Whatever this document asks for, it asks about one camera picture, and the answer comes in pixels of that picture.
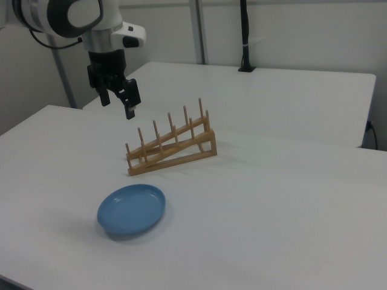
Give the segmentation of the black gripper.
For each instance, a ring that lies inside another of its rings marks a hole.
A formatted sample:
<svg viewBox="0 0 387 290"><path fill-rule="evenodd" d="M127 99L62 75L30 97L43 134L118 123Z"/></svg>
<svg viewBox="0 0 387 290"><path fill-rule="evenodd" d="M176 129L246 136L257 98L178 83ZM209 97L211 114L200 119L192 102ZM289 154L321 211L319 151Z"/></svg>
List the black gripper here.
<svg viewBox="0 0 387 290"><path fill-rule="evenodd" d="M126 80L124 72L126 59L124 50L108 53L88 52L88 78L90 87L96 88L102 106L110 104L110 91L119 91L117 97L124 105L126 119L135 117L135 107L141 103L140 93L135 79Z"/></svg>

